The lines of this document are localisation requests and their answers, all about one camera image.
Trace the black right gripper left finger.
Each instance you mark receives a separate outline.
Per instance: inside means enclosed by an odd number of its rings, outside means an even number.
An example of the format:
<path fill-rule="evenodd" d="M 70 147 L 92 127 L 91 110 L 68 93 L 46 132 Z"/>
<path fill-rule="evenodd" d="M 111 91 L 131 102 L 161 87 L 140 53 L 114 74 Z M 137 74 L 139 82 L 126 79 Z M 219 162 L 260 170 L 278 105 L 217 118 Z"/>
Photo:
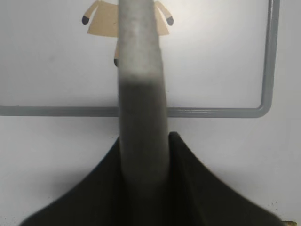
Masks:
<path fill-rule="evenodd" d="M 71 190 L 27 217 L 23 226 L 128 226 L 127 188 L 119 141 Z"/>

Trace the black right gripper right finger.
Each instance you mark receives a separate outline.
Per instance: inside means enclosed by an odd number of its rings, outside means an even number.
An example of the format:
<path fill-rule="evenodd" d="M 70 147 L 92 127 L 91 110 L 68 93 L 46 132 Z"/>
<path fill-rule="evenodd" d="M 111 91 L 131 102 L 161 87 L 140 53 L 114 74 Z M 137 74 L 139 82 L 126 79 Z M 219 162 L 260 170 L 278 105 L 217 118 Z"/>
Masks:
<path fill-rule="evenodd" d="M 171 225 L 282 226 L 283 221 L 232 190 L 189 149 L 169 134 Z"/>

